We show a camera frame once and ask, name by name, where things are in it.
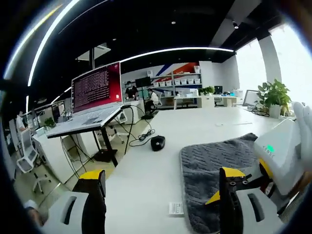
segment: window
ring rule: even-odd
[[[287,24],[270,31],[274,43],[282,82],[290,90],[292,101],[312,103],[312,59],[297,33]]]
[[[247,89],[258,90],[258,85],[267,81],[262,51],[257,39],[237,51],[236,55],[239,88],[244,95]]]

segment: ceiling light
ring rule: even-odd
[[[37,50],[33,65],[31,67],[30,70],[30,74],[29,74],[29,79],[28,79],[28,86],[31,85],[31,81],[33,80],[33,76],[34,76],[34,72],[35,72],[35,68],[37,65],[37,62],[39,60],[39,56],[42,53],[42,50],[46,44],[46,42],[48,41],[49,37],[51,36],[51,34],[53,33],[54,29],[56,28],[56,26],[59,24],[59,22],[62,20],[62,18],[67,14],[67,12],[70,11],[70,9],[72,9],[77,2],[79,2],[80,0],[72,0],[67,6],[64,7],[64,9],[61,11],[61,13],[56,17],[56,19],[54,20],[54,22],[51,24],[50,28],[48,29],[48,31],[46,32],[46,34],[44,35],[44,38],[42,39],[42,42]]]
[[[57,99],[59,99],[60,96],[58,96],[56,99],[54,99],[51,104],[53,104]]]
[[[139,57],[142,57],[142,56],[146,56],[146,55],[152,55],[152,54],[168,52],[168,51],[175,51],[175,50],[218,50],[218,51],[234,52],[234,50],[223,49],[223,48],[215,48],[215,47],[182,47],[182,48],[172,48],[172,49],[157,50],[157,51],[152,51],[152,52],[148,52],[148,53],[141,54],[141,55],[135,55],[135,56],[132,56],[130,58],[126,58],[124,60],[121,60],[120,62],[125,62],[125,61],[128,61],[128,60],[136,59],[136,58],[139,58]]]
[[[233,23],[234,29],[238,29],[238,24],[235,22],[235,20],[233,20],[232,23]]]
[[[13,55],[10,58],[10,61],[8,63],[8,65],[6,66],[5,72],[4,72],[4,79],[9,79],[9,72],[11,72],[11,70],[13,70],[13,62],[16,59],[17,55],[19,54],[19,52],[21,51],[23,45],[28,41],[28,39],[34,34],[34,32],[51,16],[54,14],[54,12],[56,12],[56,10],[58,10],[63,4],[57,6],[56,8],[54,8],[49,14],[47,14],[45,17],[43,17],[27,34],[26,36],[23,38],[23,40],[20,42],[20,44],[18,45],[18,47],[16,48],[15,52],[13,53]]]
[[[28,112],[28,99],[29,99],[29,96],[26,97],[26,113]]]
[[[64,93],[66,93],[67,91],[69,91],[69,90],[71,90],[72,89],[72,87],[69,87],[68,89],[66,89],[65,91],[64,91]]]

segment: monitor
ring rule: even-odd
[[[150,77],[144,77],[140,79],[136,79],[136,87],[141,88],[141,87],[146,87],[146,86],[151,86],[151,78]]]
[[[72,80],[73,113],[119,101],[122,101],[120,62],[99,67]]]
[[[257,102],[260,101],[260,98],[258,97],[257,93],[259,93],[259,90],[247,90],[243,102],[243,106],[256,106]]]
[[[215,94],[222,94],[223,93],[223,86],[215,86],[214,87]]]

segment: blue wall stripe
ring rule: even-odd
[[[157,73],[157,77],[161,74],[161,73],[163,73],[164,71],[166,71],[170,66],[172,65],[172,63],[171,64],[165,64],[161,69],[160,69],[160,71]]]

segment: white flower pot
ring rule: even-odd
[[[269,114],[271,118],[278,118],[281,113],[281,106],[279,105],[271,105],[269,108]]]

